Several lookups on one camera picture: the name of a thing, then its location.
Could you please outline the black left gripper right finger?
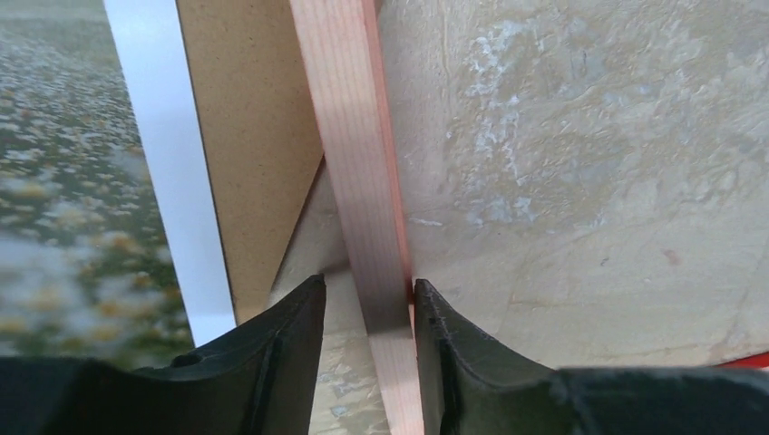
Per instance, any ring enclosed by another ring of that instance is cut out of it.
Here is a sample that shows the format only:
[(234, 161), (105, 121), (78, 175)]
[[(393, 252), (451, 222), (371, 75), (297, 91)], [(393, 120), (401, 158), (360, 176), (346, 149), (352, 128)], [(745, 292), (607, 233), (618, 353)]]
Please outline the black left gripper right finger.
[(551, 369), (414, 285), (428, 434), (765, 434), (768, 376), (708, 367)]

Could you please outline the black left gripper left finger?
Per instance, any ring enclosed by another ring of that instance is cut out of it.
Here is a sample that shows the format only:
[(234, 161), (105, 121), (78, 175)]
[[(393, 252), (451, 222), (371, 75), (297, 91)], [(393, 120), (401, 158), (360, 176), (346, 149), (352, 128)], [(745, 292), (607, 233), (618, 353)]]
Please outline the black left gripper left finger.
[(305, 434), (326, 310), (310, 276), (267, 311), (161, 368), (5, 357), (4, 434)]

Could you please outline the landscape photo print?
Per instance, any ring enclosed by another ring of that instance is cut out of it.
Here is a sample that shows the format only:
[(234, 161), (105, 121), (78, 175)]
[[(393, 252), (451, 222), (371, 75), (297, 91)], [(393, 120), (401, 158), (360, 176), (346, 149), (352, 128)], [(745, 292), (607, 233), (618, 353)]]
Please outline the landscape photo print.
[(172, 1), (1, 4), (1, 353), (163, 366), (236, 325)]

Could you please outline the red wooden picture frame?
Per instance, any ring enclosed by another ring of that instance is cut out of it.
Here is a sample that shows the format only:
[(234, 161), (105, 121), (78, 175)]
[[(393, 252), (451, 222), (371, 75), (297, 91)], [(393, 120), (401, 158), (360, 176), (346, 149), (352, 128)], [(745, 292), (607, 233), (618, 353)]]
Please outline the red wooden picture frame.
[(768, 346), (765, 1), (295, 1), (389, 429), (433, 283), (548, 366)]

